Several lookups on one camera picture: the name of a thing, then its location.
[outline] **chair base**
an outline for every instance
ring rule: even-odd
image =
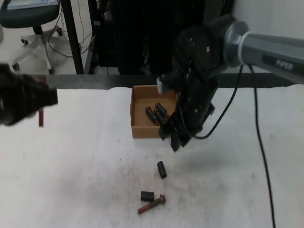
[[[48,30],[43,32],[42,34],[35,34],[30,36],[20,36],[21,42],[26,46],[24,49],[14,53],[11,57],[12,61],[12,67],[14,70],[19,70],[18,62],[23,60],[25,57],[30,55],[36,47],[40,46],[42,47],[44,58],[47,62],[47,69],[50,74],[54,74],[54,68],[50,63],[48,52],[47,52],[47,43],[50,44],[64,44],[69,45],[69,41],[65,39],[60,39],[57,37],[52,36],[56,31],[60,34],[60,27],[57,25],[54,29]]]

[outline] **white table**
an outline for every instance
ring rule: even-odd
[[[207,132],[232,89],[219,89]],[[1,228],[270,228],[253,90],[240,89],[204,141],[131,135],[131,90],[59,90],[59,105],[0,128]],[[278,228],[304,227],[304,87],[259,89],[260,125]],[[167,178],[161,179],[162,160]],[[140,192],[167,202],[141,215]]]

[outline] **wire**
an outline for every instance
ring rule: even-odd
[[[251,71],[251,75],[252,75],[252,84],[253,84],[254,97],[255,97],[256,133],[257,133],[257,138],[258,138],[258,142],[259,142],[259,145],[260,145],[260,149],[261,149],[261,152],[262,152],[263,162],[264,162],[264,167],[265,167],[265,172],[266,172],[268,192],[269,192],[269,200],[270,200],[270,208],[271,208],[272,226],[273,226],[273,228],[276,228],[275,209],[274,209],[274,203],[273,203],[273,197],[272,197],[272,190],[271,190],[271,183],[270,183],[270,177],[269,177],[269,171],[268,171],[268,164],[267,164],[267,160],[266,160],[266,155],[265,155],[264,146],[263,146],[263,142],[262,142],[262,137],[261,137],[261,133],[260,133],[259,120],[258,120],[258,98],[257,98],[256,76],[255,76],[255,72],[254,72],[252,66],[248,65],[248,67],[249,67],[249,69]]]
[[[65,54],[63,54],[63,53],[57,51],[56,49],[54,49],[54,48],[51,46],[51,44],[50,44],[50,42],[49,42],[49,39],[50,39],[50,37],[51,37],[51,34],[54,32],[54,30],[55,30],[55,28],[56,28],[56,26],[57,26],[57,24],[58,24],[58,22],[59,22],[59,20],[60,20],[60,18],[61,18],[61,16],[62,16],[62,12],[63,12],[63,10],[61,9],[61,12],[60,12],[60,14],[59,14],[58,20],[57,20],[55,26],[53,27],[52,32],[51,32],[51,33],[49,34],[49,36],[48,36],[48,40],[47,40],[48,42],[47,42],[47,43],[48,43],[48,45],[50,46],[50,48],[51,48],[52,50],[54,50],[55,52],[57,52],[58,54],[61,54],[62,56],[67,57],[67,58],[72,58],[73,55],[72,55],[72,56],[68,56],[68,55],[65,55]],[[84,43],[84,41],[85,41],[91,34],[92,34],[92,32],[91,32],[89,35],[87,35],[86,38],[83,39],[82,42],[80,42],[80,44],[81,44],[81,43]],[[91,45],[92,45],[92,44],[91,44],[91,42],[90,42],[89,46],[88,46],[83,52],[80,52],[80,54],[85,53],[85,52],[91,47]]]
[[[77,2],[78,2],[78,10],[79,10],[80,23],[81,23],[81,26],[82,26],[82,45],[81,45],[81,49],[82,49],[83,46],[84,46],[84,40],[85,40],[85,29],[84,29],[84,25],[83,25],[82,19],[81,19],[79,0],[77,0]]]
[[[236,86],[235,86],[235,89],[232,93],[232,96],[227,104],[227,106],[225,107],[224,111],[222,112],[222,114],[220,115],[220,117],[218,118],[218,120],[216,121],[216,123],[214,124],[214,126],[212,127],[212,129],[210,130],[210,132],[208,134],[206,134],[205,136],[194,136],[194,138],[196,139],[207,139],[213,132],[214,130],[216,129],[216,127],[218,126],[219,122],[222,120],[223,116],[226,114],[227,110],[229,109],[236,93],[237,93],[237,90],[238,90],[238,86],[239,86],[239,82],[241,80],[241,75],[242,75],[242,72],[243,72],[243,65],[240,66],[239,68],[239,71],[238,71],[238,74],[237,74],[237,81],[236,81]]]

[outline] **black table leg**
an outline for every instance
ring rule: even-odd
[[[61,7],[63,10],[63,14],[65,16],[66,29],[68,33],[68,39],[70,41],[76,73],[84,74],[84,67],[82,64],[82,59],[80,54],[80,46],[78,43],[77,32],[75,28],[71,0],[62,0]]]

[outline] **cardboard box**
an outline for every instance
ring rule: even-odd
[[[145,108],[150,106],[154,111],[155,104],[159,102],[171,115],[175,110],[176,100],[177,96],[173,91],[161,95],[155,85],[134,86],[130,106],[133,138],[159,138],[160,127],[149,119]]]

